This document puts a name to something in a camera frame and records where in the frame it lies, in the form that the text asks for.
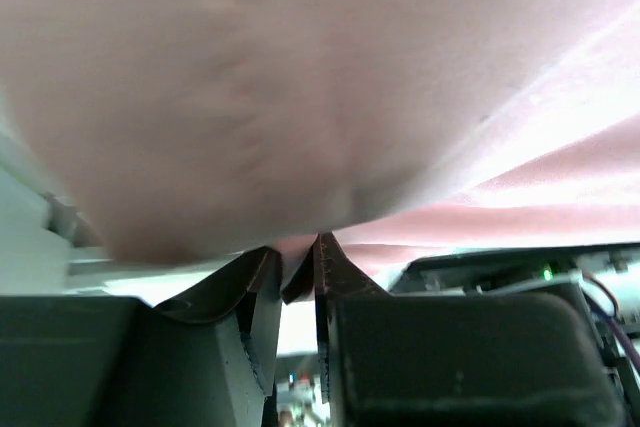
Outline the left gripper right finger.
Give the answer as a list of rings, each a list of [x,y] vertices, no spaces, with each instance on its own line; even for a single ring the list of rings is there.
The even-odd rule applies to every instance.
[[[568,270],[585,247],[414,264],[391,291],[312,248],[322,397],[337,426],[624,426]]]

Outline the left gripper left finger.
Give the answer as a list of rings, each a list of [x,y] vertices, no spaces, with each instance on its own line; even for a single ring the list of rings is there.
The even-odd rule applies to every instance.
[[[5,426],[258,426],[274,384],[281,258],[247,252],[149,306],[1,301]]]

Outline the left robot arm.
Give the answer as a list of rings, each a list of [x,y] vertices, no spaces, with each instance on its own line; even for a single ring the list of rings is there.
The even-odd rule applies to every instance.
[[[288,285],[269,248],[186,291],[5,297],[5,426],[273,426],[281,308],[315,298],[313,386],[334,426],[635,426],[637,324],[581,288],[639,260],[635,243],[413,262],[383,289],[331,234]]]

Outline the pink trousers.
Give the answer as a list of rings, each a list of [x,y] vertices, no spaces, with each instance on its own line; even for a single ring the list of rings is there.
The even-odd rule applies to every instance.
[[[639,0],[1,0],[1,88],[119,261],[639,236]]]

